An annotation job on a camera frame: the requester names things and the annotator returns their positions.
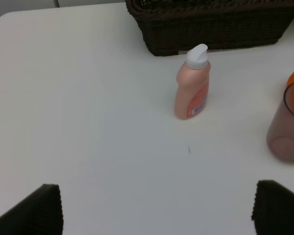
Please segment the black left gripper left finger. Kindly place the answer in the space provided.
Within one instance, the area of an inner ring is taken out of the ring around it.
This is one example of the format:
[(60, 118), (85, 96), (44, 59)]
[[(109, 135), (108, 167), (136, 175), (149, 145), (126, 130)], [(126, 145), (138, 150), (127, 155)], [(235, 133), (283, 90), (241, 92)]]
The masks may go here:
[(0, 235), (61, 235), (64, 218), (59, 185), (43, 184), (0, 216)]

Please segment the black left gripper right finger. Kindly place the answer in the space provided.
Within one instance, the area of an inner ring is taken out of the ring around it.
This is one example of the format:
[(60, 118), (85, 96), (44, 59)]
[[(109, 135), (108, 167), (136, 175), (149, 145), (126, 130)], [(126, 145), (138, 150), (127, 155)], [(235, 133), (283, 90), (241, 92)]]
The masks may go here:
[(274, 180), (258, 181), (251, 220), (258, 235), (294, 235), (294, 193)]

